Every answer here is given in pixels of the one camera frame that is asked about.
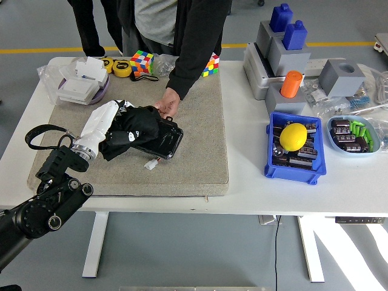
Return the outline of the person's left hand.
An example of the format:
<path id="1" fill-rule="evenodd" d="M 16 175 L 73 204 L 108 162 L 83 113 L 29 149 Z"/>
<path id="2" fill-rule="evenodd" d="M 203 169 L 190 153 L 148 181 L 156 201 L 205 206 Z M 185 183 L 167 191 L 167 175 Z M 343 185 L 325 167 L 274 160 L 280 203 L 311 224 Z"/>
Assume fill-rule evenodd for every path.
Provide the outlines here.
<path id="1" fill-rule="evenodd" d="M 168 87 L 163 97 L 155 103 L 154 107 L 158 110 L 162 118 L 174 117 L 178 111 L 179 103 L 179 95 L 174 89 Z"/>

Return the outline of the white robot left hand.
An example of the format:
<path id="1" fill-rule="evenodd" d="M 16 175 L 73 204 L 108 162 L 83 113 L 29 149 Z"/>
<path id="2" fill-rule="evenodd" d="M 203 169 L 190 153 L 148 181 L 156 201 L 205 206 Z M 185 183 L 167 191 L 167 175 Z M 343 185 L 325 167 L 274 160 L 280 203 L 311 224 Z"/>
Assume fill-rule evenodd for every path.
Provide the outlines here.
<path id="1" fill-rule="evenodd" d="M 72 150 L 79 155 L 82 153 L 94 159 L 98 155 L 99 143 L 105 140 L 105 135 L 120 108 L 129 109 L 133 104 L 125 100 L 112 100 L 92 111 L 79 139 L 72 146 Z"/>

